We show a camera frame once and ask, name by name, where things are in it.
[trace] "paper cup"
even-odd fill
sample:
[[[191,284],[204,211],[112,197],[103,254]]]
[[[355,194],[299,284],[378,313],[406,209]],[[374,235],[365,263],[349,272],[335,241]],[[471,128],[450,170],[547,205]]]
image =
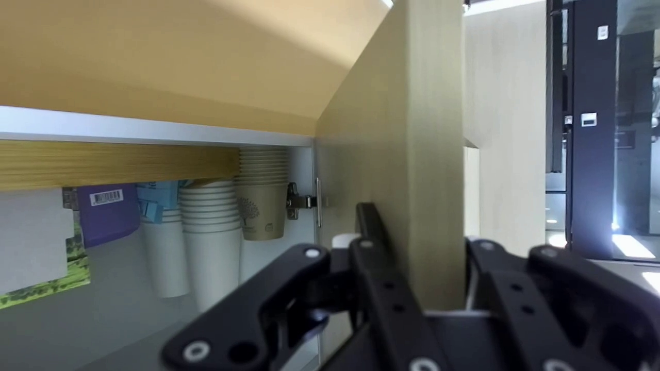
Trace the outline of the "paper cup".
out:
[[[227,200],[236,197],[236,191],[225,191],[225,194],[182,194],[180,200]]]
[[[227,218],[227,217],[236,217],[236,214],[241,214],[237,205],[231,207],[231,209],[213,209],[213,207],[204,207],[204,209],[189,209],[185,211],[183,214],[183,220],[185,218]]]
[[[183,222],[185,224],[210,224],[210,222],[225,224],[234,220],[241,220],[240,212],[231,217],[188,217]]]
[[[286,186],[240,186],[246,239],[278,239],[286,220]]]
[[[183,224],[185,233],[227,233],[227,230],[241,230],[241,220],[227,222],[227,224]]]
[[[227,296],[241,277],[241,230],[185,233],[189,280],[200,311]]]
[[[231,181],[194,181],[194,183],[185,186],[185,189],[188,187],[223,187],[223,186],[231,186]]]
[[[220,197],[209,197],[209,200],[180,200],[180,207],[182,209],[194,209],[194,207],[231,207],[231,205],[236,205],[237,203],[237,196],[231,196],[231,197],[225,197],[225,200],[220,200]]]
[[[223,194],[231,189],[234,189],[234,183],[223,187],[182,187],[180,194]]]
[[[153,289],[159,296],[189,292],[183,229],[171,224],[142,224]]]

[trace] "stack of paper cups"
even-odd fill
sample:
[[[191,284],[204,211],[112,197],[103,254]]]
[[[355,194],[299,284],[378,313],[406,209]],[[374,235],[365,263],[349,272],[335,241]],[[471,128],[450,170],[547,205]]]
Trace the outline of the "stack of paper cups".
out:
[[[150,280],[159,296],[189,292],[185,243],[180,211],[164,212],[161,222],[142,220]]]
[[[244,149],[237,196],[246,239],[278,239],[286,220],[286,149]]]
[[[240,284],[241,218],[234,181],[189,186],[180,191],[189,280],[200,311]]]

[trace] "black frame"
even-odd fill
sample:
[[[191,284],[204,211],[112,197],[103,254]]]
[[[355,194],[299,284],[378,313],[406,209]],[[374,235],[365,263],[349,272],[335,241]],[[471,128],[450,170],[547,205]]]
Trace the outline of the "black frame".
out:
[[[576,0],[567,38],[567,243],[585,257],[613,257],[617,0]]]
[[[352,331],[324,371],[660,371],[660,301],[572,252],[541,245],[523,259],[467,241],[476,311],[423,313],[376,205],[359,205],[356,220],[364,237],[349,249],[290,247],[161,358],[182,371],[278,368],[331,313],[349,311]]]

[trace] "white wall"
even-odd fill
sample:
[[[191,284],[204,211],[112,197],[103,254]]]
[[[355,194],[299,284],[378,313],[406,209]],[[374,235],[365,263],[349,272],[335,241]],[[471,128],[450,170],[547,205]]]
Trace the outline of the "white wall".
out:
[[[141,233],[91,249],[88,262],[88,287],[0,311],[0,368],[81,368],[194,313],[189,296],[150,291]]]
[[[480,159],[480,235],[527,255],[544,243],[547,8],[464,18],[467,139]]]
[[[464,146],[464,230],[467,237],[478,237],[478,149]]]
[[[290,179],[314,191],[314,149],[290,149]],[[278,241],[244,243],[244,279],[294,243],[316,241],[316,212],[286,222]],[[88,252],[91,284],[0,311],[0,368],[155,368],[159,344],[197,315],[194,299],[159,299],[150,289],[142,235]],[[320,344],[298,363],[316,360]]]

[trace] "white shelf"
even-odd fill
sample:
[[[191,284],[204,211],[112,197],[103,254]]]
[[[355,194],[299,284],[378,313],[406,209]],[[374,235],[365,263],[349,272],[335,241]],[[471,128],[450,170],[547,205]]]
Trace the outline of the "white shelf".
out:
[[[312,136],[3,106],[0,141],[312,146]]]
[[[182,327],[183,323],[166,327],[159,334],[147,336],[126,349],[120,349],[109,356],[103,356],[82,367],[82,371],[112,371],[112,368],[168,371],[168,367],[161,363],[161,349]]]

